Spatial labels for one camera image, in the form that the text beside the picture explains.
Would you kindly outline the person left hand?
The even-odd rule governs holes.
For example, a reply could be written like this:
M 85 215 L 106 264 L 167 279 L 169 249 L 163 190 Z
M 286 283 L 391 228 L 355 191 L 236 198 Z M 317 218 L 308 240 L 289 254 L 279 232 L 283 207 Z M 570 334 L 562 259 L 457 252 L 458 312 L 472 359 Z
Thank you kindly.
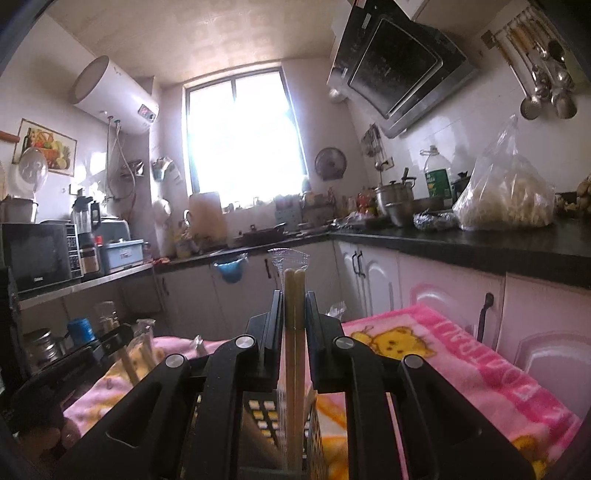
M 38 464 L 42 455 L 56 446 L 68 450 L 81 438 L 80 430 L 71 420 L 66 419 L 61 429 L 55 427 L 33 428 L 18 436 L 17 443 L 25 458 L 33 464 Z

